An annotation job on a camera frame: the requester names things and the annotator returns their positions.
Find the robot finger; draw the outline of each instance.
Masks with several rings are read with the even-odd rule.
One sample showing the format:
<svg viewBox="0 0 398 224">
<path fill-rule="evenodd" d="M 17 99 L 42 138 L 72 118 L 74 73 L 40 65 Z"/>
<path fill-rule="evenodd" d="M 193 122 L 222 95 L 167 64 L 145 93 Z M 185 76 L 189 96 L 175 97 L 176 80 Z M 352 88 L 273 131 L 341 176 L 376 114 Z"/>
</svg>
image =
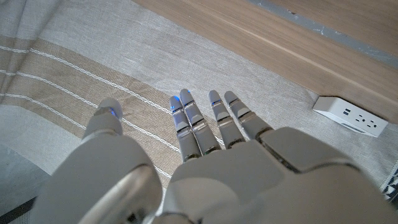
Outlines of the robot finger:
<svg viewBox="0 0 398 224">
<path fill-rule="evenodd" d="M 227 91 L 224 97 L 250 139 L 259 141 L 262 133 L 272 130 L 272 127 L 252 112 L 232 91 Z"/>
<path fill-rule="evenodd" d="M 195 133 L 201 153 L 205 155 L 215 150 L 220 150 L 220 145 L 218 144 L 214 134 L 211 132 L 203 115 L 199 111 L 191 93 L 188 90 L 183 89 L 180 92 L 180 97 L 192 130 Z"/>
<path fill-rule="evenodd" d="M 234 119 L 229 115 L 219 94 L 215 90 L 209 92 L 211 107 L 217 120 L 225 148 L 231 149 L 238 142 L 244 142 L 244 137 L 236 126 Z"/>
<path fill-rule="evenodd" d="M 177 96 L 170 98 L 170 109 L 172 110 L 177 139 L 180 144 L 182 161 L 187 162 L 190 159 L 200 157 L 201 153 L 197 140 Z"/>
</svg>

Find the electrical outlet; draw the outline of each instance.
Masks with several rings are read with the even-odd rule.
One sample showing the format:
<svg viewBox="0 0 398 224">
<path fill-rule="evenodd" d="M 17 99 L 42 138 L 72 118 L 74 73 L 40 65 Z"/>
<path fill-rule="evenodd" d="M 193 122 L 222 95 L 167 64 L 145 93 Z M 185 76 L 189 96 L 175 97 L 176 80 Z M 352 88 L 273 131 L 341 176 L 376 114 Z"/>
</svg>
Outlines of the electrical outlet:
<svg viewBox="0 0 398 224">
<path fill-rule="evenodd" d="M 338 97 L 320 96 L 312 109 L 346 128 L 373 137 L 379 137 L 388 124 L 378 116 Z"/>
</svg>

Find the gray fabric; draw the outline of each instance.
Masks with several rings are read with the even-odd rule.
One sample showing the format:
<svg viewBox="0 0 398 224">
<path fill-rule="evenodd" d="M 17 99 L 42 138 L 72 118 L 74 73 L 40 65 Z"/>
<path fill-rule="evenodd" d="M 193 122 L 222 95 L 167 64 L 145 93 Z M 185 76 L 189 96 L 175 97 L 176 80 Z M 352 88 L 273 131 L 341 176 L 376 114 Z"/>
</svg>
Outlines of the gray fabric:
<svg viewBox="0 0 398 224">
<path fill-rule="evenodd" d="M 0 216 L 36 197 L 49 177 L 31 161 L 0 144 Z"/>
<path fill-rule="evenodd" d="M 0 4 L 0 35 L 35 40 L 61 0 L 11 0 Z"/>
<path fill-rule="evenodd" d="M 377 185 L 382 184 L 398 159 L 397 125 L 389 124 L 379 138 L 354 133 L 312 111 L 318 97 L 314 92 L 129 0 L 79 5 L 62 2 L 40 38 L 168 95 L 188 88 L 208 116 L 213 116 L 208 92 L 233 90 L 273 127 L 300 129 L 347 153 Z"/>
<path fill-rule="evenodd" d="M 0 105 L 0 142 L 52 174 L 80 139 L 19 106 Z"/>
<path fill-rule="evenodd" d="M 58 1 L 50 0 L 6 1 L 0 7 L 0 34 L 35 39 L 42 30 L 41 39 L 170 96 L 182 88 L 190 89 L 199 109 L 211 117 L 208 92 L 233 90 L 274 128 L 300 129 L 347 153 L 377 185 L 398 159 L 397 125 L 389 124 L 379 138 L 354 133 L 311 110 L 318 97 L 314 92 L 130 0 L 62 1 L 57 6 Z M 76 136 L 37 114 L 0 108 L 6 110 L 0 113 L 0 126 L 10 127 L 2 130 L 0 142 L 50 174 L 79 142 Z"/>
</svg>

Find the wooden surface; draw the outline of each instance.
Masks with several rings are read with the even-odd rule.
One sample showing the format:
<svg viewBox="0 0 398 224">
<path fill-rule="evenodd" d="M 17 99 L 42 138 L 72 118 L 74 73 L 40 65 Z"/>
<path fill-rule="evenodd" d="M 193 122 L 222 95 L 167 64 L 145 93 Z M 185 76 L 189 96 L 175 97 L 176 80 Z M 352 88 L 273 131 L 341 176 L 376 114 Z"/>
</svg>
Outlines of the wooden surface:
<svg viewBox="0 0 398 224">
<path fill-rule="evenodd" d="M 398 57 L 397 0 L 267 0 Z"/>
<path fill-rule="evenodd" d="M 320 95 L 398 123 L 398 71 L 245 0 L 134 0 Z"/>
</svg>

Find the white power strip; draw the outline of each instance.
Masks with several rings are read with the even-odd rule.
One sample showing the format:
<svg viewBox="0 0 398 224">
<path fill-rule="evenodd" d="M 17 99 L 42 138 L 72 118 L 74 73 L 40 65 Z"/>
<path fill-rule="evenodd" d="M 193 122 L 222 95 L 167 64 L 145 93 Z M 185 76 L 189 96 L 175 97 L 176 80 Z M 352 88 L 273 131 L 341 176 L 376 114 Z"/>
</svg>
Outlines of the white power strip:
<svg viewBox="0 0 398 224">
<path fill-rule="evenodd" d="M 378 116 L 338 97 L 320 96 L 312 109 L 346 128 L 373 137 L 379 137 L 388 124 Z"/>
</svg>

